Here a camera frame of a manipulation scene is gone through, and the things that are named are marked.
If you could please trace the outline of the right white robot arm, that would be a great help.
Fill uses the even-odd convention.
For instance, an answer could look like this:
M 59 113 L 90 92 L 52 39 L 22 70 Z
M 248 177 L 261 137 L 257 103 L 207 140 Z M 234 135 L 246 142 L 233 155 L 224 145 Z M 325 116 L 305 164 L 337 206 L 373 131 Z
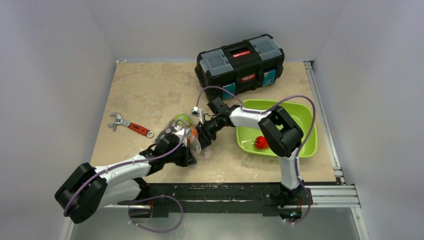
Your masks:
M 278 103 L 265 111 L 245 108 L 235 104 L 228 106 L 219 97 L 208 104 L 212 111 L 209 120 L 196 125 L 198 141 L 202 149 L 217 139 L 218 131 L 226 127 L 245 127 L 260 130 L 269 149 L 278 157 L 282 186 L 280 196 L 288 204 L 300 198 L 302 183 L 299 152 L 306 140 L 303 129 L 289 112 Z

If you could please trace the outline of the clear zip top bag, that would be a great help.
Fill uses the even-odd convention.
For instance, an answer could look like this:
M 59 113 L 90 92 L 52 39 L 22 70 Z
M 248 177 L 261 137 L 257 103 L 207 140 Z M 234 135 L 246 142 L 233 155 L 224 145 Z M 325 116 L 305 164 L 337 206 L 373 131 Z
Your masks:
M 167 134 L 174 134 L 179 137 L 176 141 L 178 144 L 182 140 L 182 144 L 179 150 L 188 151 L 183 156 L 186 159 L 191 155 L 194 160 L 206 160 L 212 155 L 212 150 L 209 146 L 201 147 L 200 143 L 200 132 L 195 130 L 195 124 L 192 118 L 184 113 L 173 116 L 171 120 L 165 125 L 165 127 L 159 132 L 154 138 L 153 143 L 158 145 Z

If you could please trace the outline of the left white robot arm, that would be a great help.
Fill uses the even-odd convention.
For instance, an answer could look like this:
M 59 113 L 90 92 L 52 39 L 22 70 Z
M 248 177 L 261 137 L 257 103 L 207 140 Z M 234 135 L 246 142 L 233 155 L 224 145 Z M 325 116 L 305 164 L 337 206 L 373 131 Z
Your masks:
M 167 133 L 130 159 L 97 167 L 88 162 L 80 164 L 56 191 L 54 199 L 64 215 L 79 224 L 108 205 L 146 203 L 149 191 L 144 177 L 162 170 L 166 164 L 188 167 L 196 162 L 188 140 Z

